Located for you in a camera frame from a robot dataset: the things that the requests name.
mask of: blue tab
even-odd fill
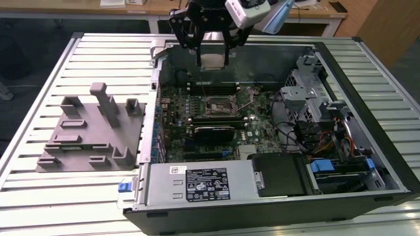
[[[374,170],[375,169],[375,163],[374,163],[372,159],[368,158],[366,161],[367,161],[370,169]]]
[[[131,183],[119,183],[119,193],[131,192]]]
[[[319,172],[319,171],[320,171],[320,169],[318,168],[318,166],[316,166],[316,163],[315,163],[315,162],[312,162],[310,165],[311,165],[311,169],[312,169],[312,172],[314,172],[314,173],[316,173],[316,172]]]
[[[335,167],[334,167],[334,163],[331,162],[331,160],[315,160],[311,163],[311,169],[312,169],[312,172],[334,171]]]

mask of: aluminum slotted table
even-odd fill
[[[151,45],[164,34],[75,33],[0,160],[0,236],[143,235],[124,218],[118,185],[134,171],[36,173],[66,95],[90,96],[92,82],[108,85],[116,102],[147,103],[152,75]],[[252,36],[250,40],[323,41],[420,177],[420,107],[363,42],[351,38]],[[331,86],[338,98],[338,87]],[[420,203],[388,206],[352,220],[230,230],[194,235],[419,235]]]

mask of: motherboard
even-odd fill
[[[162,86],[166,162],[240,160],[282,152],[262,85]]]

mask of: power supply label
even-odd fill
[[[231,199],[226,168],[187,170],[187,201],[191,203]]]

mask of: wooden cabinet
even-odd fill
[[[420,0],[339,0],[348,10],[336,36],[363,39],[390,68],[420,34]]]

